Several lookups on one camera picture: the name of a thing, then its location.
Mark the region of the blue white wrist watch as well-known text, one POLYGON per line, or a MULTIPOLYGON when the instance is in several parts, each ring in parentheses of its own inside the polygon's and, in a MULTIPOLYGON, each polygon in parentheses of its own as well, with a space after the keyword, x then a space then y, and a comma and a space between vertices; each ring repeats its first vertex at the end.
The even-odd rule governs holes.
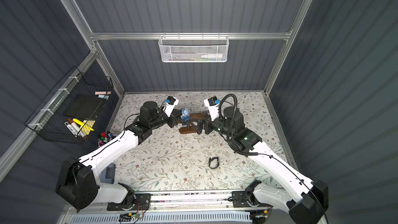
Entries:
POLYGON ((190 111, 187 108, 181 110, 181 122, 187 122, 190 119, 190 111))

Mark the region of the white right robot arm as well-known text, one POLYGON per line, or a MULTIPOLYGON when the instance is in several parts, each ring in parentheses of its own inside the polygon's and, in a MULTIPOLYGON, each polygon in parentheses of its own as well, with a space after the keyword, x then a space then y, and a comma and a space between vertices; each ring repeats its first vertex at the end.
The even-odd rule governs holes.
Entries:
POLYGON ((204 100, 208 115, 199 121, 199 131, 217 132, 237 154, 250 158, 276 180, 282 190, 255 179, 243 197, 232 196, 234 202, 246 201, 251 207, 267 204, 289 214, 296 224, 317 224, 327 220, 329 190, 321 180, 313 181, 283 161, 266 141, 245 127, 235 94, 219 100, 216 96, 204 100))

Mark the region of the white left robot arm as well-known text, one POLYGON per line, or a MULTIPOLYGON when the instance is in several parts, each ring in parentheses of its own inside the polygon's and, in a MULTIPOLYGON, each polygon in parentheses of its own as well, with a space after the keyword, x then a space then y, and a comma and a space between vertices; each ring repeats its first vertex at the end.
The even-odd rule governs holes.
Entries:
POLYGON ((176 109, 179 100, 169 96, 162 108, 156 102, 145 102, 132 124, 121 134, 95 151, 78 159, 70 157, 61 167, 55 192, 77 211, 93 203, 112 203, 132 209, 136 202, 134 190, 124 183, 97 182, 100 173, 122 154, 137 147, 152 135, 153 130, 168 125, 173 128, 181 116, 176 109))

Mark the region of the wooden T-bar watch stand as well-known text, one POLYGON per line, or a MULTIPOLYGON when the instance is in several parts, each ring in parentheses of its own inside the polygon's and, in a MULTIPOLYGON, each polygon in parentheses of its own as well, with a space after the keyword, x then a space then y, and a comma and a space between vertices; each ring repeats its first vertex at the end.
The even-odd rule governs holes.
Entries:
POLYGON ((186 125, 179 129, 180 134, 193 134, 196 133, 193 120, 194 119, 206 119, 206 114, 204 113, 195 113, 190 115, 190 119, 186 122, 186 125))

